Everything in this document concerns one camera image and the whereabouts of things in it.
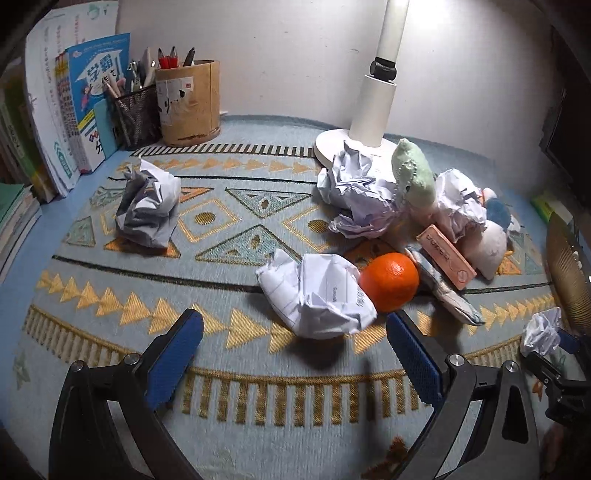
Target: orange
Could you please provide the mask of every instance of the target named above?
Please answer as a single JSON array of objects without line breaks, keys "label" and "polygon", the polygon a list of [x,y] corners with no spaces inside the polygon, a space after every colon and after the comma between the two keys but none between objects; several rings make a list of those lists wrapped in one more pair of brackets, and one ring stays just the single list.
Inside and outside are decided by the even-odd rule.
[{"label": "orange", "polygon": [[403,254],[375,258],[361,272],[359,286],[381,313],[398,310],[411,300],[419,283],[417,267]]}]

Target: bamboo pen holder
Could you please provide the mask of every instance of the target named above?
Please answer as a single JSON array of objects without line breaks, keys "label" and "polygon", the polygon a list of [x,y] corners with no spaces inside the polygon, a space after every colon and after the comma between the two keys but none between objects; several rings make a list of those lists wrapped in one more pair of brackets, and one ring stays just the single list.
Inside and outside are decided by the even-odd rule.
[{"label": "bamboo pen holder", "polygon": [[156,71],[158,110],[164,143],[188,147],[220,133],[219,62]]}]

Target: metal bolt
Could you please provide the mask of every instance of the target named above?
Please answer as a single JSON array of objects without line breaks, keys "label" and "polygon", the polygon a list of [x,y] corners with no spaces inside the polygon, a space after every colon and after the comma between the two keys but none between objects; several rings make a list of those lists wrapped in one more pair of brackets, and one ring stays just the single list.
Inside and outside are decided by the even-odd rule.
[{"label": "metal bolt", "polygon": [[456,367],[461,367],[465,362],[464,357],[458,355],[457,353],[450,355],[449,361],[452,363],[452,365],[455,365]]},{"label": "metal bolt", "polygon": [[125,362],[125,365],[135,365],[139,362],[139,353],[128,353],[125,355],[123,361]]},{"label": "metal bolt", "polygon": [[73,372],[79,372],[84,367],[84,362],[82,360],[76,360],[74,363],[70,365],[70,370]]},{"label": "metal bolt", "polygon": [[506,361],[505,368],[511,373],[517,372],[519,370],[519,366],[513,360]]}]

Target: white wall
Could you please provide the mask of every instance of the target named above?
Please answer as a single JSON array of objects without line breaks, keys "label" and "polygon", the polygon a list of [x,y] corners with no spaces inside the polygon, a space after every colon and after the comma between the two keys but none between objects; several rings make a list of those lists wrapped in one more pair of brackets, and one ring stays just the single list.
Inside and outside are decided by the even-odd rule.
[{"label": "white wall", "polygon": [[[119,32],[221,61],[222,109],[348,128],[385,0],[121,0]],[[555,69],[529,0],[411,0],[388,132],[498,162],[523,192],[553,168],[537,147]]]}]

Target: blue table surface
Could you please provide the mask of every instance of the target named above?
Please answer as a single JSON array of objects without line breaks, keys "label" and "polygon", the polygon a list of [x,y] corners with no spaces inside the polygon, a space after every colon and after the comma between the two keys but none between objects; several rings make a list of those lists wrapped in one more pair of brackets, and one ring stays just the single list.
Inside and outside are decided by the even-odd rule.
[{"label": "blue table surface", "polygon": [[[8,383],[14,382],[12,363],[21,334],[21,327],[27,309],[33,299],[35,284],[42,270],[48,265],[78,211],[105,181],[129,152],[119,151],[103,162],[90,175],[81,176],[76,187],[61,200],[42,205],[43,215],[37,221],[23,243],[8,276],[0,286],[0,306],[2,308],[2,335],[0,335],[0,423],[8,414],[4,392]],[[522,225],[534,242],[543,251],[545,243],[545,224],[536,214],[529,202],[515,192],[504,191],[504,200],[511,204]]]}]

